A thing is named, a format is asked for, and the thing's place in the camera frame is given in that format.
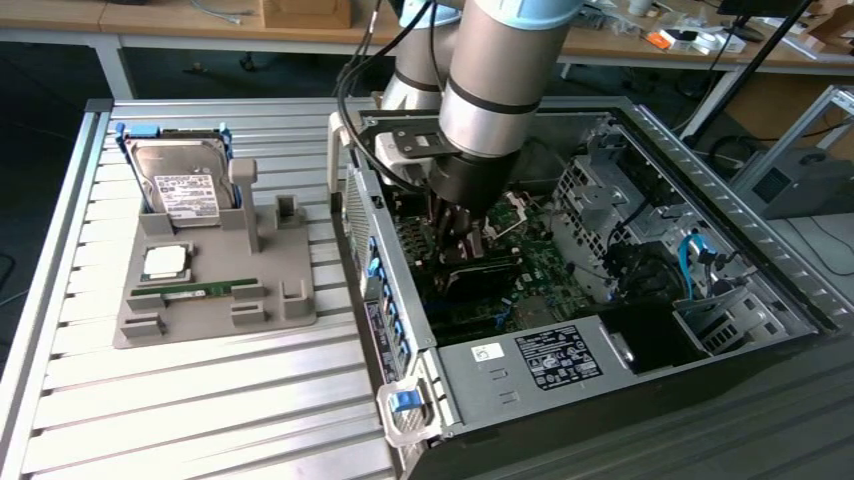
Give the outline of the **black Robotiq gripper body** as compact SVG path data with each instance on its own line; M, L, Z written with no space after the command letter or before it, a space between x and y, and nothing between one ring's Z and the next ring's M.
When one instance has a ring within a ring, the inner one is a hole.
M433 193L475 219L483 218L505 191L519 157L521 151L501 157L469 153L438 157L429 177Z

